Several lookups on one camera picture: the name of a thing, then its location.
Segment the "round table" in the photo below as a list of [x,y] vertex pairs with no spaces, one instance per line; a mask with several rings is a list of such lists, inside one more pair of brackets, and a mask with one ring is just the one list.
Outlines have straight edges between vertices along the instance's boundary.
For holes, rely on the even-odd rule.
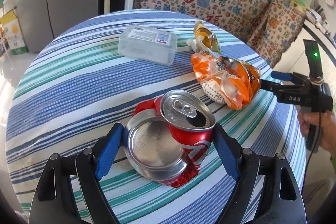
[[[136,105],[172,89],[187,90],[213,111],[229,136],[257,154],[286,155],[301,187],[305,168],[304,140],[295,107],[276,102],[264,90],[241,111],[212,102],[195,80],[192,51],[185,41],[194,37],[195,18],[156,10],[127,10],[87,20],[51,42],[32,62],[16,90],[6,132],[8,170],[14,190],[29,213],[34,190],[49,156],[74,155],[106,135],[115,122],[126,125]],[[174,63],[164,66],[118,55],[118,36],[130,24],[178,35]],[[248,61],[272,80],[271,68],[252,49],[218,27],[223,55]],[[213,145],[201,172],[174,189],[140,176],[123,149],[109,174],[100,181],[120,223],[214,223],[234,180]],[[263,179],[245,220],[253,217]],[[76,177],[73,191],[82,219],[90,222]]]

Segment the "orange plastic bag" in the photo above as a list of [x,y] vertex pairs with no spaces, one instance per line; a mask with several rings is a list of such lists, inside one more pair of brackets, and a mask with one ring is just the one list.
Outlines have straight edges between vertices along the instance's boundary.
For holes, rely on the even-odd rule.
[[259,73],[247,63],[197,53],[192,54],[191,63],[204,92],[213,101],[226,103],[232,109],[248,105],[260,89]]

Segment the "product label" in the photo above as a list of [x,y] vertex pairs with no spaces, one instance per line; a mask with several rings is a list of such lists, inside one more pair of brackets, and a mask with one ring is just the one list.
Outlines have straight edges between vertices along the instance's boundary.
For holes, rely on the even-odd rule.
[[171,35],[146,28],[134,27],[128,34],[128,37],[169,45]]

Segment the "silver can bottom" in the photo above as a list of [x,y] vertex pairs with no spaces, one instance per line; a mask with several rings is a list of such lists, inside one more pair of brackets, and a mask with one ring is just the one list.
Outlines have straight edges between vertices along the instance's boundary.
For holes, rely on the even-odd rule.
[[142,176],[166,181],[176,178],[187,167],[188,156],[156,110],[146,109],[134,115],[125,127],[125,134],[128,134],[125,154]]

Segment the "blue picture on label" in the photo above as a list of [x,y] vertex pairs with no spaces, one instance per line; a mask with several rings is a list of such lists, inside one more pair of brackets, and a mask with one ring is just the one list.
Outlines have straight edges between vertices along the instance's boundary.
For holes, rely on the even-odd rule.
[[157,42],[167,44],[169,36],[165,33],[159,33],[157,35]]

